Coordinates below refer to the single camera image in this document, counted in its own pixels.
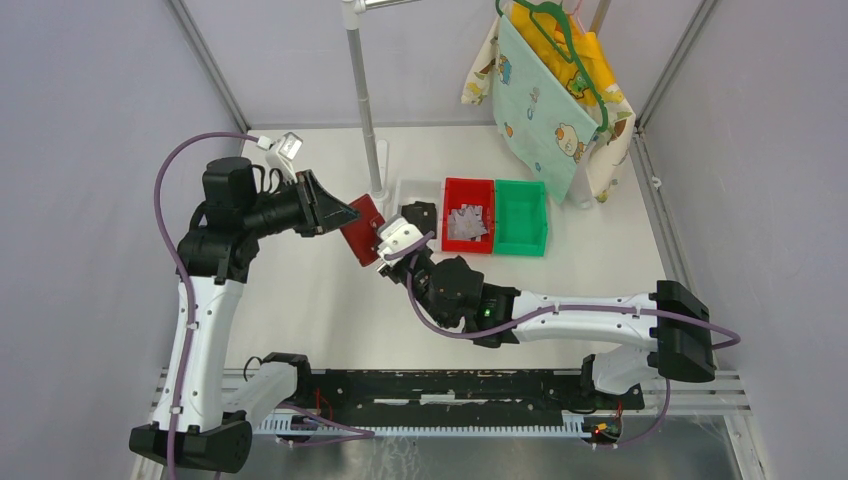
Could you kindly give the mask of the red leather card holder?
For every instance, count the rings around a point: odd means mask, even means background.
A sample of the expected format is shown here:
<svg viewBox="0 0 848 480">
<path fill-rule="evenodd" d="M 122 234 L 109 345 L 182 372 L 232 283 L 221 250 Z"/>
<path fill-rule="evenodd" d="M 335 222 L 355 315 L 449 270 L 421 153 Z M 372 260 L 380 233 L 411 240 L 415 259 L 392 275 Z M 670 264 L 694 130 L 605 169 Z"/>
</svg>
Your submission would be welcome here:
<svg viewBox="0 0 848 480">
<path fill-rule="evenodd" d="M 357 198 L 350 206 L 359 213 L 359 218 L 342 227 L 341 232 L 358 263 L 367 267 L 378 259 L 375 250 L 380 243 L 377 230 L 385 219 L 369 194 Z"/>
</svg>

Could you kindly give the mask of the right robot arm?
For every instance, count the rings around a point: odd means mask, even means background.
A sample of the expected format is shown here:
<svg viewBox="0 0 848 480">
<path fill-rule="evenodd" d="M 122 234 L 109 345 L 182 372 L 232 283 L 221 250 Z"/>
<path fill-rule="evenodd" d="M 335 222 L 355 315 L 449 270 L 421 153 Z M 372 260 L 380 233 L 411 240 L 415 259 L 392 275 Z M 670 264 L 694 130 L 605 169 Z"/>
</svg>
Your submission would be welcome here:
<svg viewBox="0 0 848 480">
<path fill-rule="evenodd" d="M 414 313 L 442 336 L 485 348 L 561 339 L 612 344 L 581 366 L 577 392 L 591 408 L 654 378 L 715 378 L 709 310 L 677 281 L 630 296 L 556 297 L 487 283 L 464 258 L 435 262 L 426 247 L 386 248 L 379 258 L 381 275 L 403 286 Z"/>
</svg>

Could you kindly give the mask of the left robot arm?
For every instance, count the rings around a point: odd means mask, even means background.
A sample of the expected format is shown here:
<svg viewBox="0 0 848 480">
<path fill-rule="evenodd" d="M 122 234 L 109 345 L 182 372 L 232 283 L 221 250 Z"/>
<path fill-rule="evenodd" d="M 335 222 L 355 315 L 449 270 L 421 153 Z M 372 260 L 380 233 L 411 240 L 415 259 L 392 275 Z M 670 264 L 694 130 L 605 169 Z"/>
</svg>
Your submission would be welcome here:
<svg viewBox="0 0 848 480">
<path fill-rule="evenodd" d="M 132 429 L 132 452 L 167 467 L 237 473 L 255 429 L 278 405 L 306 405 L 314 394 L 309 362 L 271 353 L 259 371 L 225 394 L 223 375 L 234 315 L 261 239 L 285 231 L 303 238 L 333 232 L 359 213 L 329 194 L 310 170 L 262 192 L 258 166 L 243 157 L 210 162 L 205 199 L 179 243 L 166 242 L 177 263 L 179 311 L 164 389 L 152 420 Z"/>
</svg>

